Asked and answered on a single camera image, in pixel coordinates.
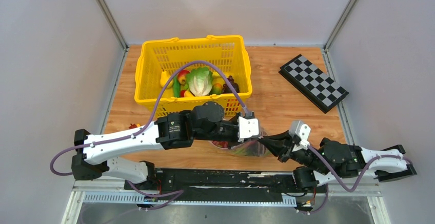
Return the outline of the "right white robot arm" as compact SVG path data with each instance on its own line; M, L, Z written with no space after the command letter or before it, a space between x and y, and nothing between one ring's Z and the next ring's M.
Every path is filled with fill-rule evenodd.
M259 139L278 161L300 164L292 172L293 185L300 192L332 181L353 192L364 176L390 182L417 174L412 162L404 157L402 145L376 151L323 138L316 149L308 142L308 136L309 132L301 129Z

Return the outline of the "clear zip top bag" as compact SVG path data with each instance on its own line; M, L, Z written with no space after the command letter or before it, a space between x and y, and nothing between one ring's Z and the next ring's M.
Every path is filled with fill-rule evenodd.
M257 140L250 140L240 145L231 145L227 141L210 141L210 143L231 155L243 157L264 157L271 155L271 152Z

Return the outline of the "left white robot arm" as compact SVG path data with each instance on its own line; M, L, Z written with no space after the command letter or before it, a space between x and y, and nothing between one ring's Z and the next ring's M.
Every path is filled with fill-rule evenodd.
M76 180L93 180L111 176L139 184L145 190L157 183L154 165L148 161L132 162L125 154L149 150L189 148L193 141L224 141L230 146L242 142L240 113L225 120L224 109L209 101L193 110L170 113L152 121L144 131L134 128L110 134L94 135L85 129L76 130L74 144L78 147L71 169Z

